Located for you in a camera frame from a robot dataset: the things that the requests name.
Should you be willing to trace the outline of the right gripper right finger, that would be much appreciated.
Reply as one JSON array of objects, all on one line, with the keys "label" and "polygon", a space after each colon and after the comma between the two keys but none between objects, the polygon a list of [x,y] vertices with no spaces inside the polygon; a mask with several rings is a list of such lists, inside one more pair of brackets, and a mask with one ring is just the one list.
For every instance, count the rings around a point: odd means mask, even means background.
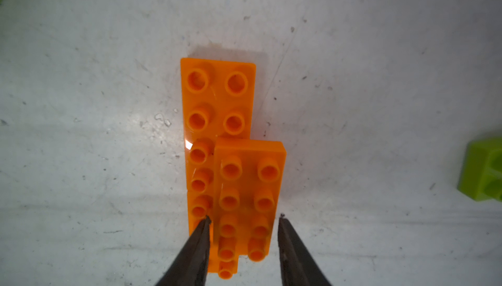
[{"label": "right gripper right finger", "polygon": [[278,248],[284,286],[332,285],[284,214],[278,220]]}]

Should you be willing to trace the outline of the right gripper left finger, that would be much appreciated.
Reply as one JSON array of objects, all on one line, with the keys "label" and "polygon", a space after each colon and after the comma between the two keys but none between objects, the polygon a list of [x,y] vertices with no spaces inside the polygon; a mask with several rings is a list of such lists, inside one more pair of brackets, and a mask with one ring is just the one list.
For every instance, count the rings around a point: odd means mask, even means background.
[{"label": "right gripper left finger", "polygon": [[204,286],[210,254],[209,217],[201,220],[156,286]]}]

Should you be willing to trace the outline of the orange lego brick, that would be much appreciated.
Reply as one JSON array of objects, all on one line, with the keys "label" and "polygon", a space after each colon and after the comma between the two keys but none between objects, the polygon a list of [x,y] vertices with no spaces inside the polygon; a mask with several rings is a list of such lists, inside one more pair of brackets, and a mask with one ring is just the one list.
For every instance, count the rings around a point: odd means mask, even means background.
[{"label": "orange lego brick", "polygon": [[189,241],[193,242],[191,255],[201,257],[203,277],[216,274],[221,279],[231,279],[237,272],[237,219],[235,215],[222,215],[218,204],[207,192],[187,192]]},{"label": "orange lego brick", "polygon": [[214,241],[218,260],[262,261],[269,252],[286,164],[281,142],[218,138]]},{"label": "orange lego brick", "polygon": [[212,194],[216,139],[250,137],[256,65],[182,58],[180,73],[187,188]]}]

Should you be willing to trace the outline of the orange lego brick bottom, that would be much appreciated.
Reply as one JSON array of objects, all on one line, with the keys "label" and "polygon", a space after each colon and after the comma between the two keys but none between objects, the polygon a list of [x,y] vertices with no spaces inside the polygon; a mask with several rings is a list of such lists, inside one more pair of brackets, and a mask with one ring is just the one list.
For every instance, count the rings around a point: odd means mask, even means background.
[{"label": "orange lego brick bottom", "polygon": [[201,257],[203,277],[216,274],[221,279],[231,279],[237,272],[237,219],[235,215],[222,215],[218,204],[207,192],[187,192],[189,241],[193,242],[191,255]]}]

